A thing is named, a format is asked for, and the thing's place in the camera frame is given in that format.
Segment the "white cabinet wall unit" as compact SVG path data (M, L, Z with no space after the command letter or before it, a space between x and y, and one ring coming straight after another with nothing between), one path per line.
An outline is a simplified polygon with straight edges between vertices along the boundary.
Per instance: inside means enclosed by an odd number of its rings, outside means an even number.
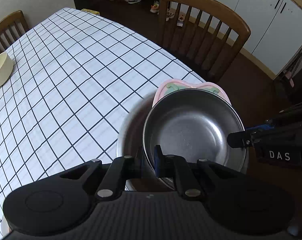
M250 27L242 53L274 79L302 48L302 0L217 0Z

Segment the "pink steel-lined handled bowl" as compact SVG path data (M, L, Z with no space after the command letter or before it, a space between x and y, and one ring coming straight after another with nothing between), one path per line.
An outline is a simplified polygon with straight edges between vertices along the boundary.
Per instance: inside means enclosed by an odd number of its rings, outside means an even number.
M244 129L238 113L221 96L200 88L182 88L152 106L143 128L144 153L152 170L159 145L164 155L179 155L190 163L208 159L246 173L248 151L227 144L230 133Z

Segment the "wooden chair at right side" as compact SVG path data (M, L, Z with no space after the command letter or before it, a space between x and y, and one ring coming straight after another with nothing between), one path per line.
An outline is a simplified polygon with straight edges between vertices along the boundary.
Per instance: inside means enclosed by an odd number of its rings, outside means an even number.
M247 23L216 0L159 0L157 44L209 81L220 81L250 35Z

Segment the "wooden chair at far end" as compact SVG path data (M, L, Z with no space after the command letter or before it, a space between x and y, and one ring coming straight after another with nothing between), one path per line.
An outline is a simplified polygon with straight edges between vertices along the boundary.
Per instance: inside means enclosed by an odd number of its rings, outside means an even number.
M0 21L0 54L29 31L21 10L15 11Z

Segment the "large stainless steel bowl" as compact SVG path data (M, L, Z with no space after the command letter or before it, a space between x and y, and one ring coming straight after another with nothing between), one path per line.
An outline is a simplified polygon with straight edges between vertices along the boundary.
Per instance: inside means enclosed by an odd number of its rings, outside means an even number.
M154 105L155 93L148 94L143 100L135 104L129 115L122 123L118 135L117 156L133 155L138 148L143 148L143 128L146 118ZM144 171L142 179L127 181L127 187L136 191L170 191L174 188L171 179L158 179L151 169L144 153Z

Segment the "cream round bowl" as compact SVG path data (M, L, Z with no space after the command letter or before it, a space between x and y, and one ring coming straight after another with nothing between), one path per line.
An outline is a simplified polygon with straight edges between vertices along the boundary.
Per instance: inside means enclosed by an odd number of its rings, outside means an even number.
M13 61L6 52L0 54L0 87L9 79L13 71Z

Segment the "checkered white tablecloth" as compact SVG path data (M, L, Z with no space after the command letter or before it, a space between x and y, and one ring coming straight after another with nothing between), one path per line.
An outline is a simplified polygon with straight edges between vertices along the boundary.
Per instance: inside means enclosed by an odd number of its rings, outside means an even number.
M202 78L135 31L63 8L7 49L14 69L0 87L2 205L13 190L98 158L116 157L134 105L169 79Z

